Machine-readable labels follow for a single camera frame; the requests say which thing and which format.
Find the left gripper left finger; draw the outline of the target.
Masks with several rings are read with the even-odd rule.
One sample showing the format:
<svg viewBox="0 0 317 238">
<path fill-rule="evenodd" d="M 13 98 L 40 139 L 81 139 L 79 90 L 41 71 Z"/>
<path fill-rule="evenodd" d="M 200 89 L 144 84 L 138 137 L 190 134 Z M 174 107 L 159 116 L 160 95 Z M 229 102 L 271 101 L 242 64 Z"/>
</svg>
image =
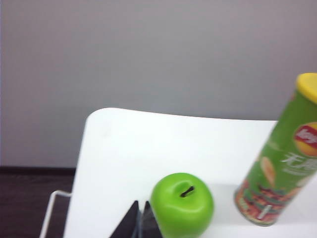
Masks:
<svg viewBox="0 0 317 238">
<path fill-rule="evenodd" d="M 119 225 L 110 236 L 111 238 L 139 237 L 139 203 L 135 200 Z"/>
</svg>

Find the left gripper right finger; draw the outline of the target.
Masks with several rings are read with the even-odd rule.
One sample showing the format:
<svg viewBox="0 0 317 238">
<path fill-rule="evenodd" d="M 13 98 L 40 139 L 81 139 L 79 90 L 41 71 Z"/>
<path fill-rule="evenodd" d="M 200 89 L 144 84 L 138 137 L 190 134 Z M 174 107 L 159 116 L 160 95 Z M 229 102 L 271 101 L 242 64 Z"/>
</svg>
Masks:
<svg viewBox="0 0 317 238">
<path fill-rule="evenodd" d="M 143 238 L 162 238 L 159 226 L 154 217 L 149 201 L 146 201 L 142 214 L 142 237 Z"/>
</svg>

